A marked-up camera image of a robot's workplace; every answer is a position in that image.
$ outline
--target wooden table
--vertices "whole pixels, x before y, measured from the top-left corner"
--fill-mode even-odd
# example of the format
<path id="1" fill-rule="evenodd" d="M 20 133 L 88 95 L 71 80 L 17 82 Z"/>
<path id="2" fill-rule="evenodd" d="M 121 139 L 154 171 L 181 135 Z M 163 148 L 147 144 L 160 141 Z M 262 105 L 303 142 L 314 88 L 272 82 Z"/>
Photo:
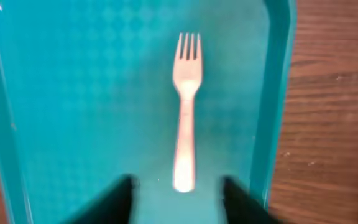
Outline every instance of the wooden table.
<path id="1" fill-rule="evenodd" d="M 298 1 L 270 205 L 293 223 L 358 223 L 358 0 Z"/>

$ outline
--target plastic fork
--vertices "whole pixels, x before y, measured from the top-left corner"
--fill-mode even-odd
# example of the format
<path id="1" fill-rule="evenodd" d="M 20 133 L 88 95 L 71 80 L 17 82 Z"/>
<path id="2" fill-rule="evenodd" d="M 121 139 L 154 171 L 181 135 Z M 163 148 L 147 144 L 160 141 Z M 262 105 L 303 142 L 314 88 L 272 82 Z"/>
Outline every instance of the plastic fork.
<path id="1" fill-rule="evenodd" d="M 194 99 L 201 85 L 203 69 L 201 58 L 201 37 L 197 35 L 195 52 L 194 34 L 191 34 L 190 52 L 188 37 L 182 47 L 182 33 L 179 35 L 173 64 L 173 84 L 180 96 L 180 113 L 175 160 L 173 165 L 173 188 L 179 192 L 190 192 L 195 188 L 195 146 L 194 146 Z"/>

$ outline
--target blue tray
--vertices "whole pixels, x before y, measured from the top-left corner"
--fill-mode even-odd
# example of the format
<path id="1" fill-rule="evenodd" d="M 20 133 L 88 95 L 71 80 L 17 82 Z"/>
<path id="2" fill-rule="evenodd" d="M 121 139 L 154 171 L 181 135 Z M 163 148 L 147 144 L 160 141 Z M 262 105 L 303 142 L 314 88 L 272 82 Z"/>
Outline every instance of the blue tray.
<path id="1" fill-rule="evenodd" d="M 295 0 L 1 0 L 0 178 L 11 223 L 58 223 L 122 174 L 137 223 L 219 223 L 219 178 L 265 208 Z M 172 189 L 179 32 L 200 32 L 196 190 Z"/>

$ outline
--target brown wooden surface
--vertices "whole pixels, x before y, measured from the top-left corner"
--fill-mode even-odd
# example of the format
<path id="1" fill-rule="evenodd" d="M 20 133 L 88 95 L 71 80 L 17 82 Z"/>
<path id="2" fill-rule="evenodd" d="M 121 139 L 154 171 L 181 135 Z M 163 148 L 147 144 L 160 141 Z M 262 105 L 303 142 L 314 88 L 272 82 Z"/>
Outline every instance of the brown wooden surface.
<path id="1" fill-rule="evenodd" d="M 271 208 L 358 223 L 358 0 L 299 0 L 292 61 Z"/>

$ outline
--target blurry black object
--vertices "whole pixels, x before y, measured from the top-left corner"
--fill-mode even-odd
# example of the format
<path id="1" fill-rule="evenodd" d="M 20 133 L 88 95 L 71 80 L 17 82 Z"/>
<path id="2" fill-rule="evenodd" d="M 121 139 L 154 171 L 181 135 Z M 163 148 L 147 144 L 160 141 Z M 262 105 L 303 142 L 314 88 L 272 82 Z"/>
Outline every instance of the blurry black object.
<path id="1" fill-rule="evenodd" d="M 125 176 L 116 187 L 70 223 L 114 223 L 127 224 L 131 219 L 134 190 L 137 181 Z M 232 178 L 223 178 L 223 207 L 228 224 L 277 224 L 255 200 Z"/>

